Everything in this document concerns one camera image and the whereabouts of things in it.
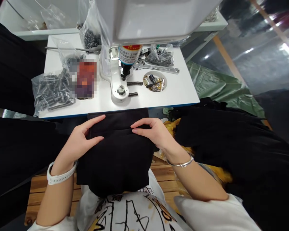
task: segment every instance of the left hand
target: left hand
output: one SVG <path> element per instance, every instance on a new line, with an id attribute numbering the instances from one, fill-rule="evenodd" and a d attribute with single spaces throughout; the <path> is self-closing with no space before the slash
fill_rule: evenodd
<path id="1" fill-rule="evenodd" d="M 90 119 L 76 126 L 68 138 L 66 144 L 57 156 L 51 174 L 63 174 L 73 167 L 74 162 L 82 157 L 90 148 L 104 139 L 102 136 L 86 139 L 89 128 L 105 119 L 105 115 Z"/>

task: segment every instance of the blurred label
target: blurred label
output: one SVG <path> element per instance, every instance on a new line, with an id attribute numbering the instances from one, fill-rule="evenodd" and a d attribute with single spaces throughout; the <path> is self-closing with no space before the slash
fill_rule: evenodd
<path id="1" fill-rule="evenodd" d="M 133 65 L 139 57 L 142 45 L 119 47 L 119 59 L 123 64 Z"/>
<path id="2" fill-rule="evenodd" d="M 96 67 L 96 62 L 80 62 L 78 64 L 76 79 L 72 81 L 72 91 L 75 97 L 94 97 L 94 92 L 96 92 Z"/>

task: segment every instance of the silver bracelet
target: silver bracelet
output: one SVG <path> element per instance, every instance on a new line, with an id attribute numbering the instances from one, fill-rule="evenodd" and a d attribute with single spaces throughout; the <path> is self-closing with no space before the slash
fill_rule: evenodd
<path id="1" fill-rule="evenodd" d="M 186 167 L 187 165 L 189 165 L 194 160 L 192 155 L 191 154 L 189 154 L 189 155 L 190 155 L 190 160 L 188 162 L 186 162 L 186 163 L 183 163 L 183 164 L 174 165 L 174 164 L 170 163 L 169 160 L 167 160 L 167 162 L 168 162 L 168 164 L 170 164 L 173 167 Z"/>

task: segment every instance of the clear plastic bag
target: clear plastic bag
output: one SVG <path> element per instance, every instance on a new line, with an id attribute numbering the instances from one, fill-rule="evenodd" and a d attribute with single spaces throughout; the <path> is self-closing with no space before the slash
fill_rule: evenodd
<path id="1" fill-rule="evenodd" d="M 58 39 L 55 37 L 52 37 L 53 42 L 55 43 L 56 47 L 59 51 L 60 60 L 62 63 L 62 66 L 69 71 L 71 71 L 71 63 L 76 62 L 76 60 L 79 61 L 79 59 L 85 59 L 85 54 L 82 54 L 82 52 L 77 51 L 71 43 L 68 41 Z"/>
<path id="2" fill-rule="evenodd" d="M 78 21 L 77 21 L 78 29 L 83 27 L 83 24 L 86 21 L 88 15 L 89 8 L 90 8 L 89 0 L 78 0 Z"/>
<path id="3" fill-rule="evenodd" d="M 47 26 L 45 22 L 41 22 L 33 17 L 29 17 L 28 23 L 27 23 L 27 29 L 28 30 L 46 30 Z"/>
<path id="4" fill-rule="evenodd" d="M 80 40 L 85 49 L 101 45 L 101 29 L 97 17 L 95 1 L 90 2 L 86 21 L 79 31 Z"/>
<path id="5" fill-rule="evenodd" d="M 72 20 L 53 4 L 47 9 L 42 9 L 41 15 L 49 30 L 75 27 Z"/>
<path id="6" fill-rule="evenodd" d="M 189 37 L 190 37 L 190 35 L 187 36 L 185 39 L 182 39 L 182 40 L 179 40 L 179 41 L 175 41 L 175 42 L 170 42 L 170 44 L 172 44 L 173 47 L 179 47 L 179 46 L 181 46 L 183 43 L 185 43 L 186 40 L 187 40 Z"/>
<path id="7" fill-rule="evenodd" d="M 145 61 L 158 66 L 172 66 L 173 45 L 167 44 L 165 49 L 156 49 L 156 44 L 151 45 L 150 54 L 145 58 Z"/>
<path id="8" fill-rule="evenodd" d="M 57 109 L 64 105 L 69 106 L 75 103 L 74 98 L 70 98 L 69 86 L 70 73 L 66 68 L 62 70 L 43 73 L 33 79 L 32 91 L 34 95 L 34 117 L 39 116 L 40 111 Z"/>

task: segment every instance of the folded black garment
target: folded black garment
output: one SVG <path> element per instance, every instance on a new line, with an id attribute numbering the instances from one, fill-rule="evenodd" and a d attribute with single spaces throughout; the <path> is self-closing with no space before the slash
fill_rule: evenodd
<path id="1" fill-rule="evenodd" d="M 132 133 L 130 127 L 149 117 L 147 108 L 104 114 L 106 118 L 89 130 L 87 138 L 103 136 L 105 139 L 84 154 L 77 167 L 77 184 L 89 185 L 90 190 L 102 198 L 147 186 L 155 147 L 148 138 Z M 90 113 L 88 119 L 100 115 Z"/>

